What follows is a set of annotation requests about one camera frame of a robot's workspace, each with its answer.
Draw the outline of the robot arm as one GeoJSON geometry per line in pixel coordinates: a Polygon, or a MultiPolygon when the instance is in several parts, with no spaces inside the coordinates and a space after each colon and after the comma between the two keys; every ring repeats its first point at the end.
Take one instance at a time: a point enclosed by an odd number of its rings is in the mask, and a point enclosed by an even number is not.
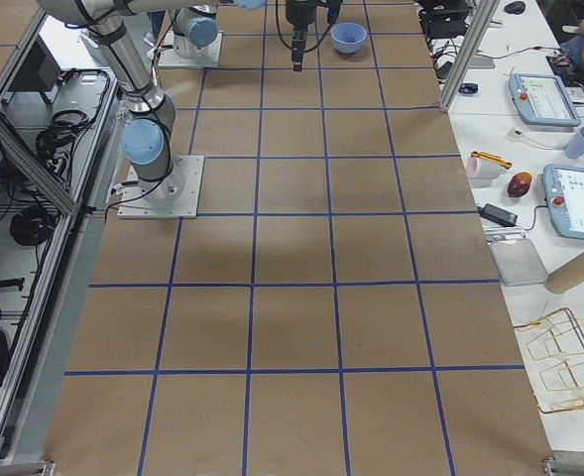
{"type": "MultiPolygon", "coordinates": [[[[318,48],[331,27],[336,23],[341,1],[286,1],[286,21],[292,26],[292,39],[283,38],[280,19],[280,2],[275,2],[277,35],[285,48],[291,51],[292,62],[301,63],[303,55],[318,48]],[[313,48],[306,47],[308,28],[315,22],[318,8],[327,11],[327,28],[313,48]]],[[[170,11],[173,30],[173,51],[182,59],[194,58],[198,51],[211,46],[219,36],[216,8],[211,5],[196,5],[186,9],[170,11]]]]}
{"type": "Polygon", "coordinates": [[[323,155],[322,115],[277,108],[268,91],[290,91],[294,73],[264,67],[154,72],[137,51],[125,16],[148,14],[149,1],[42,1],[70,28],[84,29],[121,83],[131,121],[153,124],[167,153],[186,144],[204,158],[197,209],[204,215],[247,215],[259,208],[268,171],[280,172],[275,193],[291,195],[299,168],[323,155]]]}

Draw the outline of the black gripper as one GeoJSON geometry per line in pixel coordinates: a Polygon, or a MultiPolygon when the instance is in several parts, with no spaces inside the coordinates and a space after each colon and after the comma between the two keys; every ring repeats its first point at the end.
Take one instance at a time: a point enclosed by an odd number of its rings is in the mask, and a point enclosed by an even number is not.
{"type": "Polygon", "coordinates": [[[286,20],[293,27],[291,58],[295,72],[302,72],[305,51],[305,29],[315,21],[314,1],[287,0],[285,2],[286,20]]]}
{"type": "Polygon", "coordinates": [[[337,22],[337,20],[339,18],[342,3],[343,3],[342,0],[326,0],[325,1],[325,7],[327,8],[326,19],[327,19],[328,23],[336,23],[337,22]]]}

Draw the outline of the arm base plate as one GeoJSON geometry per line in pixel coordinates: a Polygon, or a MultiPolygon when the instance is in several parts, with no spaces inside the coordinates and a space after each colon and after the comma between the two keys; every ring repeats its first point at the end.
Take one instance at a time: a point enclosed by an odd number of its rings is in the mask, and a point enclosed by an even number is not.
{"type": "Polygon", "coordinates": [[[173,171],[157,188],[139,181],[132,166],[127,180],[135,182],[124,188],[117,215],[122,219],[193,219],[197,216],[204,157],[174,156],[173,171]]]}
{"type": "Polygon", "coordinates": [[[219,31],[215,40],[208,46],[198,48],[188,40],[178,40],[175,48],[175,35],[168,31],[160,48],[159,68],[217,68],[220,60],[223,32],[219,31]]]}

